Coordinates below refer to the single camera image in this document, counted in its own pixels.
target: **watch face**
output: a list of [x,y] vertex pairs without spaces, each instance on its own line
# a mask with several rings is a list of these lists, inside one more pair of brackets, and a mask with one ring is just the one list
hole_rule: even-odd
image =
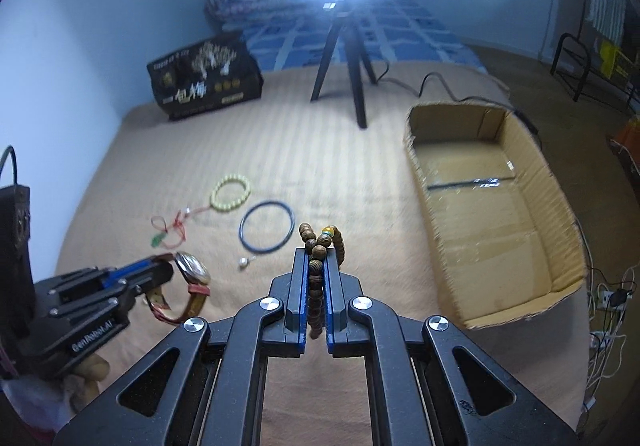
[[193,254],[177,252],[175,254],[175,263],[187,282],[209,285],[211,281],[209,272]]

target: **triangular cutout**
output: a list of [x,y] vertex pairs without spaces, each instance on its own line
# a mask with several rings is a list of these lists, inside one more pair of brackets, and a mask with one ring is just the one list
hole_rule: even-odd
[[463,347],[453,349],[460,374],[465,381],[478,415],[486,416],[515,401],[515,396]]
[[179,356],[180,350],[167,350],[146,372],[124,389],[118,396],[118,402],[134,412],[151,417],[158,409],[160,398]]

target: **tripod leg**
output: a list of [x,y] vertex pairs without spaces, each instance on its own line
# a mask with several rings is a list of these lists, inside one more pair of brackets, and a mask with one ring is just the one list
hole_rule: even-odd
[[326,43],[324,44],[324,50],[322,51],[322,58],[320,60],[320,68],[318,68],[318,77],[316,77],[314,91],[311,94],[312,102],[318,100],[318,97],[320,97],[322,83],[324,82],[326,71],[329,70],[329,63],[331,63],[331,57],[334,55],[335,44],[338,42],[338,35],[340,35],[341,28],[341,23],[334,23],[326,37]]
[[351,28],[353,29],[354,37],[358,42],[360,57],[362,58],[364,69],[367,71],[367,76],[369,76],[371,84],[378,84],[376,73],[373,71],[373,66],[371,64],[371,60],[369,59],[369,55],[367,54],[367,48],[364,46],[364,41],[362,39],[362,34],[360,34],[360,29],[358,29],[358,24],[354,21]]
[[364,90],[362,89],[362,74],[360,73],[361,52],[358,46],[358,38],[353,29],[346,29],[343,36],[349,79],[351,80],[351,92],[353,92],[353,102],[356,106],[356,119],[358,126],[364,129],[367,127],[367,111],[364,106]]

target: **tripod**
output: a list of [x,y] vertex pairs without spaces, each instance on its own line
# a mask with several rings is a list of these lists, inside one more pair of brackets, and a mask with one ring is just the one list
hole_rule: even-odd
[[316,77],[314,91],[311,94],[311,101],[314,102],[319,98],[326,71],[329,69],[329,63],[331,63],[331,58],[334,54],[335,45],[338,42],[338,37],[341,35],[344,41],[344,51],[347,55],[351,92],[353,92],[353,102],[356,107],[356,119],[358,126],[365,129],[367,127],[367,111],[364,105],[360,60],[362,60],[364,64],[371,84],[377,84],[378,82],[364,42],[362,41],[362,36],[358,30],[358,23],[353,10],[347,6],[344,7],[345,10],[337,13],[329,34],[326,37],[326,43],[324,44],[324,50],[322,51],[322,58],[320,60],[320,68],[318,69],[318,77]]

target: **blue bangle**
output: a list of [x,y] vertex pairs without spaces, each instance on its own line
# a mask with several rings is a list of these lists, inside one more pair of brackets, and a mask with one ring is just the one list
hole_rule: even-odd
[[[291,225],[289,227],[289,232],[287,233],[287,236],[285,236],[282,239],[282,241],[280,241],[276,245],[272,245],[271,247],[265,247],[265,248],[254,247],[248,244],[244,239],[244,223],[246,222],[246,219],[249,218],[250,214],[252,214],[256,209],[264,206],[278,206],[284,209],[289,215],[289,220],[291,222]],[[266,254],[268,252],[277,251],[279,248],[285,245],[289,241],[289,238],[291,238],[291,235],[293,233],[293,229],[295,226],[296,226],[296,217],[293,214],[293,210],[289,206],[287,206],[287,204],[281,201],[264,201],[264,202],[255,204],[255,206],[249,209],[247,213],[244,215],[244,217],[242,217],[242,220],[240,220],[240,227],[238,228],[238,238],[240,239],[240,242],[242,243],[242,245],[244,245],[244,248],[247,249],[248,251],[251,251],[255,254]]]

